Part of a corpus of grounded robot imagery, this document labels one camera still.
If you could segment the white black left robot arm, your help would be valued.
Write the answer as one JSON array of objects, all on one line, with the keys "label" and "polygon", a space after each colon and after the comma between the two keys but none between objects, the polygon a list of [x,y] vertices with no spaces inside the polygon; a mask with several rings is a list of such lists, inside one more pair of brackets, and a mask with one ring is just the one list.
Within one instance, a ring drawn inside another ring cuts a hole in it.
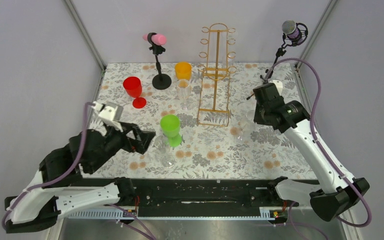
[{"label": "white black left robot arm", "polygon": [[70,214],[110,204],[128,206],[138,197],[129,178],[75,192],[84,174],[93,174],[119,151],[144,154],[156,133],[134,123],[105,125],[106,133],[83,129],[64,147],[51,151],[18,196],[7,197],[2,227],[8,234],[34,233],[53,227]]}]

